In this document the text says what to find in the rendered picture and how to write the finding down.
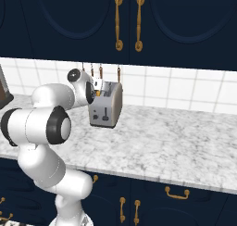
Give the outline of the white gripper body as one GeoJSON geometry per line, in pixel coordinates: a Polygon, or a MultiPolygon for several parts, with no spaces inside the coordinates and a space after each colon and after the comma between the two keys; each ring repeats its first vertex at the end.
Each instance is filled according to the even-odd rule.
{"type": "Polygon", "coordinates": [[[94,89],[101,91],[103,87],[103,80],[99,78],[94,78],[94,89]]]}

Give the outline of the silver toaster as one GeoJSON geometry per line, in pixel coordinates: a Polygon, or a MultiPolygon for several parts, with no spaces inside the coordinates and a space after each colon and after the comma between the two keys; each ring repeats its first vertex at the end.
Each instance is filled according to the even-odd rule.
{"type": "Polygon", "coordinates": [[[88,106],[90,124],[95,127],[114,128],[122,109],[122,85],[118,82],[105,82],[101,95],[96,96],[88,106]],[[103,121],[107,108],[108,121],[103,121]]]}

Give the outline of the navy upper cupboard door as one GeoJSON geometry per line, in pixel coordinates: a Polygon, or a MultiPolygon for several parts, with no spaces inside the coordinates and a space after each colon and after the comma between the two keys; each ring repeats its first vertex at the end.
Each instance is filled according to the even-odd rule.
{"type": "Polygon", "coordinates": [[[145,0],[135,50],[136,0],[131,0],[132,65],[237,71],[237,0],[145,0]]]}
{"type": "Polygon", "coordinates": [[[20,0],[0,0],[0,57],[33,58],[20,0]]]}
{"type": "Polygon", "coordinates": [[[119,7],[115,47],[115,0],[22,0],[33,56],[40,59],[127,64],[129,2],[119,7]]]}

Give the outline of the navy cupboard door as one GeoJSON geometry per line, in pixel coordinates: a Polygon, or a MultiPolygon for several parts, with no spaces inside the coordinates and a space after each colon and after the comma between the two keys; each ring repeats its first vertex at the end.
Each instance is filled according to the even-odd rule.
{"type": "Polygon", "coordinates": [[[237,0],[145,0],[135,50],[136,0],[131,0],[132,65],[237,71],[237,0]]]}
{"type": "Polygon", "coordinates": [[[0,0],[0,57],[33,58],[20,0],[0,0]]]}
{"type": "Polygon", "coordinates": [[[216,226],[221,208],[194,206],[139,206],[137,226],[216,226]]]}
{"type": "Polygon", "coordinates": [[[118,192],[106,192],[102,195],[91,193],[86,199],[81,201],[85,213],[91,218],[94,226],[130,226],[130,197],[128,194],[118,192]],[[125,197],[126,203],[123,212],[126,217],[120,223],[120,202],[121,197],[125,197]]]}
{"type": "Polygon", "coordinates": [[[115,0],[22,0],[33,56],[40,59],[127,64],[129,2],[119,7],[115,47],[115,0]]]}

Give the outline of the dark brown framed board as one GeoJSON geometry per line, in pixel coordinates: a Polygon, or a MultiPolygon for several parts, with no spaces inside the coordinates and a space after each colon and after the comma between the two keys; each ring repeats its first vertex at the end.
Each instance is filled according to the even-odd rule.
{"type": "Polygon", "coordinates": [[[14,96],[9,92],[6,78],[0,65],[0,109],[8,105],[13,99],[14,96]]]}

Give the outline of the navy drawer front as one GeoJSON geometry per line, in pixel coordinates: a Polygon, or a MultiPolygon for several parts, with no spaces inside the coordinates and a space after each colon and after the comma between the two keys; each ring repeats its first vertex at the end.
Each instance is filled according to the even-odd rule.
{"type": "Polygon", "coordinates": [[[207,191],[203,189],[197,189],[187,186],[179,186],[168,183],[161,182],[149,182],[143,180],[131,180],[131,192],[137,196],[144,196],[148,198],[160,198],[169,201],[178,202],[181,201],[183,204],[189,204],[199,207],[210,207],[210,208],[221,208],[224,206],[228,195],[207,191]],[[169,186],[171,188],[170,192],[172,194],[182,195],[185,189],[190,191],[190,196],[187,200],[173,199],[167,196],[165,192],[165,187],[169,186]]]}
{"type": "Polygon", "coordinates": [[[90,171],[87,171],[87,174],[92,178],[94,175],[98,176],[98,181],[93,186],[94,194],[102,195],[106,192],[127,194],[130,191],[131,180],[129,178],[90,171]]]}

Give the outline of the navy lower cupboard door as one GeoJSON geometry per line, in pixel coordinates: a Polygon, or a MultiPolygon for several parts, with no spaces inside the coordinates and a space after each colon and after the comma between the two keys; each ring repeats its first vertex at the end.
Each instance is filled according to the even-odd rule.
{"type": "Polygon", "coordinates": [[[221,208],[194,206],[139,206],[137,226],[216,226],[221,208]]]}
{"type": "Polygon", "coordinates": [[[128,194],[118,192],[106,192],[102,195],[91,193],[86,199],[81,201],[85,213],[91,218],[94,226],[130,226],[130,197],[128,194]],[[125,197],[126,203],[123,212],[126,217],[120,223],[120,202],[121,197],[125,197]]]}

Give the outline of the navy lower cupboard run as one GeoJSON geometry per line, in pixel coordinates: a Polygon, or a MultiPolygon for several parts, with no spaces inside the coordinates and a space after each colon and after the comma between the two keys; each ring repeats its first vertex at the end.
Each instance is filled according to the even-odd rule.
{"type": "Polygon", "coordinates": [[[0,204],[2,217],[34,226],[49,226],[56,217],[55,194],[38,188],[19,167],[17,160],[0,157],[0,204]]]}

